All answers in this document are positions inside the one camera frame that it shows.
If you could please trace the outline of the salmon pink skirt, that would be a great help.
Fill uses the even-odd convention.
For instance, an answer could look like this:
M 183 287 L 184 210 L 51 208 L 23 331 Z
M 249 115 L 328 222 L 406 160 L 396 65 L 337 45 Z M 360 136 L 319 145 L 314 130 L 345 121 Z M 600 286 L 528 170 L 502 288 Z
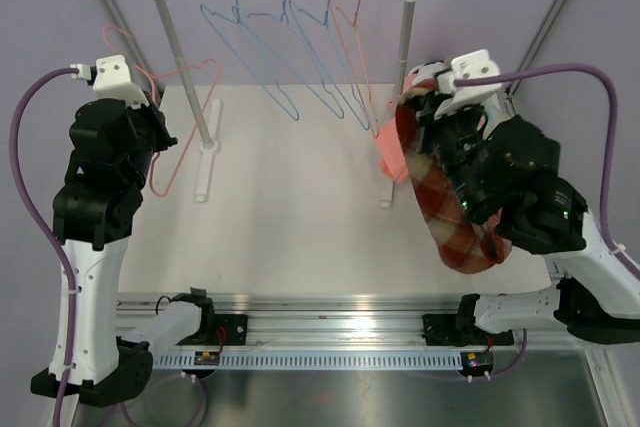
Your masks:
M 380 154 L 378 166 L 381 172 L 396 183 L 416 181 L 411 147 L 416 140 L 415 112 L 400 105 L 392 120 L 380 129 L 376 147 Z

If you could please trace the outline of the pink wire hanger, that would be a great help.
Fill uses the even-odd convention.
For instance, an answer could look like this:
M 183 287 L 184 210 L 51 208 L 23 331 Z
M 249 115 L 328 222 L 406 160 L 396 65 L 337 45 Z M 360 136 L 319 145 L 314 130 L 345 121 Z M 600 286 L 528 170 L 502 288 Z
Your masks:
M 160 89 L 158 82 L 162 79 L 174 77 L 179 74 L 188 74 L 191 70 L 203 70 L 208 67 L 215 67 L 215 77 L 213 78 L 213 82 L 209 88 L 207 96 L 204 101 L 200 101 L 199 98 L 196 98 L 197 110 L 198 114 L 205 120 L 205 127 L 207 128 L 210 136 L 211 136 L 211 144 L 206 144 L 203 140 L 199 141 L 198 144 L 198 152 L 199 152 L 199 168 L 198 168 L 198 176 L 195 184 L 195 201 L 198 203 L 204 203 L 209 198 L 210 188 L 211 188 L 211 179 L 213 168 L 215 164 L 215 159 L 219 153 L 220 145 L 216 140 L 218 135 L 218 127 L 221 119 L 222 113 L 222 103 L 219 99 L 214 97 L 214 90 L 218 84 L 222 68 L 220 63 L 214 58 L 207 58 L 203 62 L 194 65 L 188 65 L 185 67 L 181 67 L 178 70 L 168 72 L 162 75 L 154 75 L 142 68 L 140 65 L 136 64 L 136 70 L 143 75 L 143 77 L 151 83 L 151 97 L 154 101 L 158 103 L 158 106 L 161 110 L 168 114 L 169 126 L 176 127 L 179 122 L 178 120 L 178 108 L 180 104 L 178 103 L 178 98 L 173 98 L 169 96 L 168 89 L 165 89 L 164 94 L 160 95 Z M 178 145 L 182 147 L 182 152 L 179 157 L 175 154 L 170 154 L 169 159 L 175 160 L 176 164 L 171 175 L 166 179 L 167 183 L 163 190 L 158 189 L 158 184 L 156 183 L 157 179 L 155 178 L 156 174 L 156 164 L 158 160 L 161 158 L 161 153 L 155 154 L 151 160 L 149 177 L 148 177 L 148 185 L 149 190 L 153 195 L 158 198 L 165 198 L 169 195 L 171 188 L 180 173 L 182 164 L 189 153 L 191 148 L 191 144 L 194 142 L 194 138 L 196 136 L 200 136 L 198 123 L 196 120 L 193 121 L 193 127 L 191 128 L 191 132 L 188 137 L 180 137 Z
M 338 36 L 338 40 L 342 51 L 345 55 L 349 73 L 352 75 L 354 85 L 356 88 L 356 92 L 359 100 L 362 102 L 365 114 L 369 120 L 370 124 L 370 132 L 374 140 L 377 140 L 379 137 L 379 112 L 378 107 L 376 105 L 376 101 L 374 100 L 372 84 L 369 76 L 368 64 L 366 61 L 366 57 L 364 55 L 364 49 L 360 37 L 359 32 L 359 17 L 361 11 L 362 0 L 356 1 L 356 6 L 353 10 L 353 14 L 349 15 L 342 8 L 340 2 L 338 0 L 329 0 L 329 12 L 332 17 L 332 21 L 334 23 L 334 28 L 336 34 Z M 361 79 L 358 78 L 356 74 L 356 68 L 354 60 L 351 56 L 350 50 L 347 47 L 347 42 L 345 40 L 345 35 L 341 30 L 341 21 L 339 18 L 348 25 L 351 29 L 351 35 L 353 37 L 353 41 L 355 42 L 355 48 L 358 54 L 358 63 L 361 71 Z

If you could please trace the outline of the brown plaid garment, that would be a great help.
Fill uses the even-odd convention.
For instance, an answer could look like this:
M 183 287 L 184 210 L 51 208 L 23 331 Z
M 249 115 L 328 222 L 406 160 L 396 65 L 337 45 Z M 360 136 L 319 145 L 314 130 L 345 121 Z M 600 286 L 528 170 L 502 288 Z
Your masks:
M 396 132 L 416 201 L 442 263 L 462 274 L 476 274 L 503 263 L 512 244 L 495 232 L 498 213 L 482 226 L 467 222 L 437 159 L 418 152 L 417 121 L 409 102 L 434 90 L 432 79 L 406 86 L 396 107 Z

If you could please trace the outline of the blue wire hanger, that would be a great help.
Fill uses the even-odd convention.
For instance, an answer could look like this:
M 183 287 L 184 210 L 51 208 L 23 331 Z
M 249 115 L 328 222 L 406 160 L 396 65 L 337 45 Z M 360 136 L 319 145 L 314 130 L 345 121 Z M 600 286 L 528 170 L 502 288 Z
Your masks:
M 286 0 L 287 23 L 303 42 L 319 77 L 321 98 L 339 119 L 349 112 L 364 131 L 372 131 L 367 108 L 346 58 L 346 51 L 332 26 L 332 0 L 314 14 L 296 0 Z
M 320 17 L 299 8 L 294 0 L 279 0 L 279 10 L 276 12 L 248 11 L 243 8 L 240 0 L 233 0 L 231 5 L 231 17 L 227 21 L 242 29 L 262 66 L 253 66 L 239 53 L 234 56 L 294 121 L 300 119 L 300 111 L 284 89 L 282 80 L 285 75 L 305 87 L 326 110 L 340 120 L 345 117 L 344 109 L 351 106 L 300 21 L 301 17 L 306 17 L 329 35 L 330 1 L 325 0 Z
M 282 74 L 296 74 L 296 69 L 253 26 L 255 20 L 287 26 L 287 1 L 281 0 L 278 13 L 246 11 L 240 0 L 231 0 L 226 12 L 202 3 L 200 13 L 220 42 L 246 70 L 250 79 L 289 119 L 297 122 L 300 120 L 300 111 L 282 84 Z

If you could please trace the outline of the floral pastel garment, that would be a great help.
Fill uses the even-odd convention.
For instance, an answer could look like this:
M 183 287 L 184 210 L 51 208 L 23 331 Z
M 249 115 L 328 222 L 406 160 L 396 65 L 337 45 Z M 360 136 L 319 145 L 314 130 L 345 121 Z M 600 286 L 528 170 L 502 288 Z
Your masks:
M 499 104 L 493 101 L 483 103 L 482 107 L 484 109 L 482 136 L 486 139 L 500 123 L 509 120 L 510 116 Z

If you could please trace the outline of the white garment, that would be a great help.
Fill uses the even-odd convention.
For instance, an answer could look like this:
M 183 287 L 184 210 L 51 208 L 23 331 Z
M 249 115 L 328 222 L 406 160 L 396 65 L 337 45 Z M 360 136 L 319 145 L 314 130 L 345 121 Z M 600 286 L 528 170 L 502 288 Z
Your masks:
M 446 68 L 447 65 L 442 61 L 430 62 L 412 68 L 408 77 L 412 84 L 420 83 L 424 79 L 433 79 L 436 73 Z

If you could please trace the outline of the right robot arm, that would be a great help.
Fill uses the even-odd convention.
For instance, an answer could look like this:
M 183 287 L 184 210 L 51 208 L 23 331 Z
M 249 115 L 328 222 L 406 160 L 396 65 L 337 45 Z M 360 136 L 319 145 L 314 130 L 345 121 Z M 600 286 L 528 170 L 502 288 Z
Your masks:
M 411 101 L 419 153 L 434 155 L 465 221 L 484 228 L 498 214 L 494 232 L 561 277 L 524 294 L 464 295 L 426 337 L 462 347 L 562 325 L 594 344 L 638 342 L 639 282 L 608 249 L 584 197 L 559 176 L 559 143 L 520 116 L 491 127 L 479 103 L 438 117 L 446 99 L 429 92 Z

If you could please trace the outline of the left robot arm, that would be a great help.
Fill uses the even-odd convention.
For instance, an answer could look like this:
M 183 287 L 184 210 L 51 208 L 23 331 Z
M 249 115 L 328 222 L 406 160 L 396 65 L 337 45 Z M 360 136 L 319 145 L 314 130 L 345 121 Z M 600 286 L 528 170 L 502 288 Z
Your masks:
M 193 288 L 147 324 L 116 334 L 119 277 L 152 157 L 177 144 L 150 99 L 103 98 L 75 114 L 64 185 L 53 200 L 55 246 L 64 255 L 57 347 L 31 380 L 34 394 L 77 396 L 109 407 L 145 389 L 155 360 L 181 341 L 217 330 L 213 302 Z

